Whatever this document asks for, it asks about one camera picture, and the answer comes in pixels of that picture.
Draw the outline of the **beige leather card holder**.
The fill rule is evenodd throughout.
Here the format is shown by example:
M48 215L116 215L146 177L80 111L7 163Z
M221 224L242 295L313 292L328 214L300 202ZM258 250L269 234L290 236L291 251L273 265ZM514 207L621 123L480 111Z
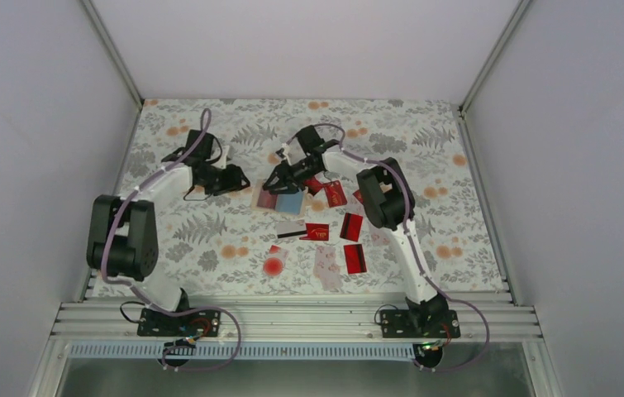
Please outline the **beige leather card holder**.
M263 190L262 185L262 180L258 180L254 185L251 199L251 208L253 210L267 213L278 213L291 217L302 216L307 204L307 197L304 192L297 192L295 194L276 194L278 196L278 202L274 211L266 211L255 208L255 201L259 195L259 191Z

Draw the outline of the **red VIP card small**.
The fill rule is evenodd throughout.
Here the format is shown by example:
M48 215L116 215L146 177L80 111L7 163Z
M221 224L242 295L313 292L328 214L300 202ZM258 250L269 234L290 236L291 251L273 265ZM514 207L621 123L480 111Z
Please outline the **red VIP card small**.
M352 195L355 197L355 199L359 202L359 203L363 203L363 199L361 197L360 191L356 190L355 192L352 193Z

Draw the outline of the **red magnetic stripe card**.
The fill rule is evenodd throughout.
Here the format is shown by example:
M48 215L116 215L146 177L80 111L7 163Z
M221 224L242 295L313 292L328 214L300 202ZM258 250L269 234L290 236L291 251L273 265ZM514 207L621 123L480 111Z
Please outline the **red magnetic stripe card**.
M357 242L360 239L360 232L364 218L356 213L346 213L341 224L340 238Z

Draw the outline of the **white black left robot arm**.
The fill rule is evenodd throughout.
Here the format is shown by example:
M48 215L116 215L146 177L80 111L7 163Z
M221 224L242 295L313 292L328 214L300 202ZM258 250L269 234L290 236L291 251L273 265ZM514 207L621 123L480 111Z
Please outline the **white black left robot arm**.
M103 194L93 201L88 266L106 284L128 288L148 309L159 313L159 325L172 335L189 328L192 314L184 290L158 267L156 216L197 186L207 196L250 187L243 169L228 163L227 153L213 134L192 130L186 145L169 153L157 171L127 196Z

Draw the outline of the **white card black stripe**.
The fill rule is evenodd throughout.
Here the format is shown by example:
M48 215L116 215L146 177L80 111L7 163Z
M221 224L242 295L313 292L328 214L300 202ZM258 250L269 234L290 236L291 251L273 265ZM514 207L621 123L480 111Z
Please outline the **white card black stripe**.
M278 239L306 236L306 223L303 220L278 222L275 225L275 234Z

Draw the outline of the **red VIP card upper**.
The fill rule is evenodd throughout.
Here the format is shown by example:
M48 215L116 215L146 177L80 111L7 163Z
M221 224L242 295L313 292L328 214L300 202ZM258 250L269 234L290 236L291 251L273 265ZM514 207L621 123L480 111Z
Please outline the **red VIP card upper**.
M347 198L339 180L333 180L323 185L328 206L337 208L347 205Z

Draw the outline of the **red VIP card centre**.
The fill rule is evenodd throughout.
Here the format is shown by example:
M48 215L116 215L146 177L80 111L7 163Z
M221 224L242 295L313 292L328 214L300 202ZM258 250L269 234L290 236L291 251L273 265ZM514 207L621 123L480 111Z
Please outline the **red VIP card centre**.
M305 234L300 237L304 241L328 241L330 238L330 227L326 223L308 222L305 224Z

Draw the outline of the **white card red circle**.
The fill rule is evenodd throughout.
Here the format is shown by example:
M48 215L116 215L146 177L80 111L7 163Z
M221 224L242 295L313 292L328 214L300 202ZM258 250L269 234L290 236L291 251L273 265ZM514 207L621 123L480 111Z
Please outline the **white card red circle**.
M272 245L264 259L264 274L268 277L279 276L285 268L285 262L287 259L288 250L283 249L280 246Z

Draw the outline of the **white floral card lower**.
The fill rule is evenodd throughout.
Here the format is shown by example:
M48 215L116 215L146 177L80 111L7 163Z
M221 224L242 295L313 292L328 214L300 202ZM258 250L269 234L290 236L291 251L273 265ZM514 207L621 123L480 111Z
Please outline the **white floral card lower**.
M340 267L336 263L336 250L333 246L317 246L313 274L321 283L322 289L331 292L340 292L342 279Z

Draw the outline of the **white floral card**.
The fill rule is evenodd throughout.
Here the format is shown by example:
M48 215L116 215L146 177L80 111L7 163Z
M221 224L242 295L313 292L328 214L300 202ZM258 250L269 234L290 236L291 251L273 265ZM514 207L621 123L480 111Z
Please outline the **white floral card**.
M342 279L340 267L336 263L336 250L333 246L317 246L313 274L321 283L322 289L331 292L340 292Z
M389 239L382 231L372 231L370 237L373 246L387 246L389 244Z

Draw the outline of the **red stripe card lower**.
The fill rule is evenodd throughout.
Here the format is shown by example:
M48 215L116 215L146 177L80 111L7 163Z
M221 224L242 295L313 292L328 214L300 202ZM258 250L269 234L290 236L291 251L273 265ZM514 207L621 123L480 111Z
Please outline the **red stripe card lower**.
M349 275L357 275L367 272L364 249L361 244L344 245L344 256L347 273Z

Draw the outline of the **floral patterned table mat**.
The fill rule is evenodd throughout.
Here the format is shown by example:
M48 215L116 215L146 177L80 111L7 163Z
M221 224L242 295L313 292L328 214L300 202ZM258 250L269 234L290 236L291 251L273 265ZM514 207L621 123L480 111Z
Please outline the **floral patterned table mat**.
M259 192L278 164L276 150L302 127L318 124L325 140L375 160L393 157L415 198L420 249L435 282L446 291L498 291L503 278L483 220L469 162L446 101L341 99L148 99L134 136L121 192L152 174L184 146L212 111L216 149L249 178L249 188L212 196L186 188L157 208L159 259L155 272L190 294L380 294L404 282L388 240L367 219L359 241L367 268L345 264L347 214L361 214L357 185L332 172L319 176L343 192L346 204L324 192L283 197L269 210Z

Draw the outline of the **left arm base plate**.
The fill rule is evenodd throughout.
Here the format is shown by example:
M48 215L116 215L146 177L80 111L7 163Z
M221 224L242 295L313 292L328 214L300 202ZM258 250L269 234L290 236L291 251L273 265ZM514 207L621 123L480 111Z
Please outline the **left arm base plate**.
M139 337L217 337L221 312L205 309L186 316L172 317L143 309L136 334Z

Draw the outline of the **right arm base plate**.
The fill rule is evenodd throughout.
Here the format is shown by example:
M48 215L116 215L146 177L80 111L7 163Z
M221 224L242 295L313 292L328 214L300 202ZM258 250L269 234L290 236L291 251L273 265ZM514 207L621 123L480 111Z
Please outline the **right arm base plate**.
M408 309L382 309L377 320L384 338L460 338L460 322L454 310L419 318Z

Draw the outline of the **aluminium rail frame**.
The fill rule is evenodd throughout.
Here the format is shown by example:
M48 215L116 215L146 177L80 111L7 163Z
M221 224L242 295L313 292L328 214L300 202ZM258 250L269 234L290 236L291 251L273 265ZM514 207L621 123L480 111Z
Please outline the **aluminium rail frame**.
M246 342L379 342L380 299L349 296L327 300L220 299L215 305L238 320ZM543 337L536 311L505 300L478 300L473 309L457 304L462 342L523 342ZM58 339L120 339L137 336L137 326L120 314L116 300L93 299L60 306L50 331Z

